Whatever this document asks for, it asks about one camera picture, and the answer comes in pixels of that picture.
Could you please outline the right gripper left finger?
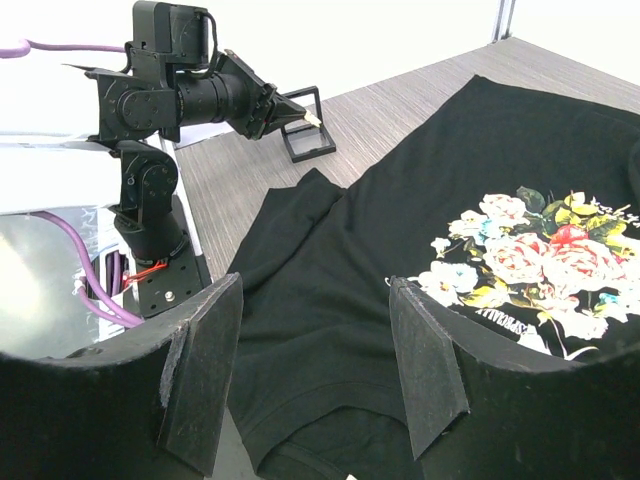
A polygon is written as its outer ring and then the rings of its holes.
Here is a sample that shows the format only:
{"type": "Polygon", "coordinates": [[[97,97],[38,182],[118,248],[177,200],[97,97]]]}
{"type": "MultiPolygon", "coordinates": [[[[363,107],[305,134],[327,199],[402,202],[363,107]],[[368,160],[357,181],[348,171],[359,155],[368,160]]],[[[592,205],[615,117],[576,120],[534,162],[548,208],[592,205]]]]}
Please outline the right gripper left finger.
{"type": "Polygon", "coordinates": [[[229,274],[72,356],[3,355],[2,477],[209,477],[242,309],[241,277],[229,274]]]}

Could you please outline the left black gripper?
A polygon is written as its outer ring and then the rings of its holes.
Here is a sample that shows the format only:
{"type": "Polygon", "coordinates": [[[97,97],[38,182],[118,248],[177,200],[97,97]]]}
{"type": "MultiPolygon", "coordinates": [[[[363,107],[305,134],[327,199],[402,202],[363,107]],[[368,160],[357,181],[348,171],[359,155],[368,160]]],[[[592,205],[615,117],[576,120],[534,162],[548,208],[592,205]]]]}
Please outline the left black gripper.
{"type": "Polygon", "coordinates": [[[227,123],[236,133],[259,140],[307,114],[305,107],[276,93],[274,85],[261,80],[229,49],[219,55],[210,76],[197,79],[181,73],[177,88],[181,127],[227,123]]]}

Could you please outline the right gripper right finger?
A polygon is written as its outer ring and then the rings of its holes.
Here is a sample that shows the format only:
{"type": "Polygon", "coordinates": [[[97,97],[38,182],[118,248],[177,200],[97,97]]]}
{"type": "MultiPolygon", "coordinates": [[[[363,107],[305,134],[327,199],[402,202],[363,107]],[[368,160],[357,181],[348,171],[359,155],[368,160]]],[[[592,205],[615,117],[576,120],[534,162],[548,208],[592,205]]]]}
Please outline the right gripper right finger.
{"type": "Polygon", "coordinates": [[[639,350],[590,363],[523,347],[403,278],[389,314],[408,431],[428,479],[635,479],[639,350]]]}

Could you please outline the gold flower brooch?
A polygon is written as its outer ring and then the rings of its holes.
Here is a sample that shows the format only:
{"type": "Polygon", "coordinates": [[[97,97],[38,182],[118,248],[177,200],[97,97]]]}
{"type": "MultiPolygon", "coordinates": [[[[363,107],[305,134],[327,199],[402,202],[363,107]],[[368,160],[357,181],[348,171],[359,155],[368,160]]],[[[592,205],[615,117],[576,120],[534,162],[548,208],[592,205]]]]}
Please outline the gold flower brooch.
{"type": "Polygon", "coordinates": [[[322,125],[322,121],[310,111],[305,113],[304,120],[316,128],[319,128],[322,125]]]}

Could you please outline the black floral print t-shirt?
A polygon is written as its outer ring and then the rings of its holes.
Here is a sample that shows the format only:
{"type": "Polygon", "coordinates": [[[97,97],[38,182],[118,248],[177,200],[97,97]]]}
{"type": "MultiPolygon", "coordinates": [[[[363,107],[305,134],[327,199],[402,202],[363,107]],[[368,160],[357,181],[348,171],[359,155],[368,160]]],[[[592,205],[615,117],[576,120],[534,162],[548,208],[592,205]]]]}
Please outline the black floral print t-shirt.
{"type": "Polygon", "coordinates": [[[639,350],[639,117],[476,76],[348,188],[275,189],[230,267],[228,407],[264,479],[428,479],[389,314],[403,278],[523,347],[639,350]]]}

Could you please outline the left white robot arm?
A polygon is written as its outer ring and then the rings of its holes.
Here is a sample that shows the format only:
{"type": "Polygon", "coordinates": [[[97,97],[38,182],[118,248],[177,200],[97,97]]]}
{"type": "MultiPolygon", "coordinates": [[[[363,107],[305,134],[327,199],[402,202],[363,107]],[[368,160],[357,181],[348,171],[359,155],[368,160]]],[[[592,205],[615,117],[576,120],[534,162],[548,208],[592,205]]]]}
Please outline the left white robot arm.
{"type": "Polygon", "coordinates": [[[174,156],[185,127],[229,125],[258,140],[319,117],[220,50],[208,10],[138,1],[120,70],[37,61],[33,43],[1,53],[1,211],[51,218],[68,207],[106,208],[133,257],[178,257],[189,235],[173,215],[174,156]]]}

